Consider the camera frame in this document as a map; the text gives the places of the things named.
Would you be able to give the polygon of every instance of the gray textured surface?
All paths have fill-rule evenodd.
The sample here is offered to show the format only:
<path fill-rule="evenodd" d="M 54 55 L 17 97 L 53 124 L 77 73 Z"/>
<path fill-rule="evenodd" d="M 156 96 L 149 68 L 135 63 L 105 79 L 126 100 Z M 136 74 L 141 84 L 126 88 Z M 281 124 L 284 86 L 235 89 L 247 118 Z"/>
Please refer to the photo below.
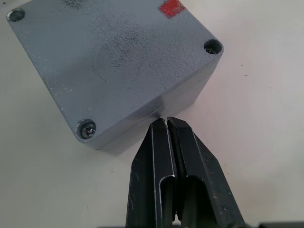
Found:
<path fill-rule="evenodd" d="M 140 122 L 190 105 L 222 52 L 187 10 L 168 19 L 163 0 L 34 0 L 9 22 L 73 133 L 92 119 L 100 148 Z"/>

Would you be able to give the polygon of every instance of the red paint spot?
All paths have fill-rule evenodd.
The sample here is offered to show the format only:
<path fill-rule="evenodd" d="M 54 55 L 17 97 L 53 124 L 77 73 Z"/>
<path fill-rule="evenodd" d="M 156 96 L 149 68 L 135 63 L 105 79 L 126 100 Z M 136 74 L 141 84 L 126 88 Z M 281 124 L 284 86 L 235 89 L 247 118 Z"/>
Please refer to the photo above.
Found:
<path fill-rule="evenodd" d="M 183 12 L 185 7 L 179 0 L 167 0 L 160 7 L 159 10 L 167 17 L 173 18 L 177 14 Z"/>

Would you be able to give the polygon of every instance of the white background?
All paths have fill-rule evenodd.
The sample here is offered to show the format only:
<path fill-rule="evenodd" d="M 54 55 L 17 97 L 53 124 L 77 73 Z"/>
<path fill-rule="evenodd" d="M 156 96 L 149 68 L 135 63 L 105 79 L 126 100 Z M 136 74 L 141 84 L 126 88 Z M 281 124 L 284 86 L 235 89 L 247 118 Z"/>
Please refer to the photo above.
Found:
<path fill-rule="evenodd" d="M 141 142 L 94 151 L 72 135 L 0 1 L 0 227 L 124 225 Z M 304 1 L 184 0 L 223 44 L 186 120 L 218 158 L 249 224 L 304 219 Z"/>

